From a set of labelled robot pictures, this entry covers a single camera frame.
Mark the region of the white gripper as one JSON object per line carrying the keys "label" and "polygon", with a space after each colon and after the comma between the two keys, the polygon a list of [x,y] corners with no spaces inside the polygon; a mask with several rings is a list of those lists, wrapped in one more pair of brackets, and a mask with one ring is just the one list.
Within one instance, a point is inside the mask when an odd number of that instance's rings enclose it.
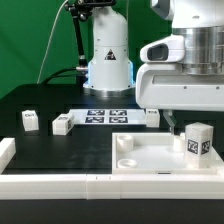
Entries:
{"label": "white gripper", "polygon": [[164,110],[173,134],[172,110],[224,112],[224,75],[186,75],[175,63],[145,63],[137,72],[135,96],[141,108]]}

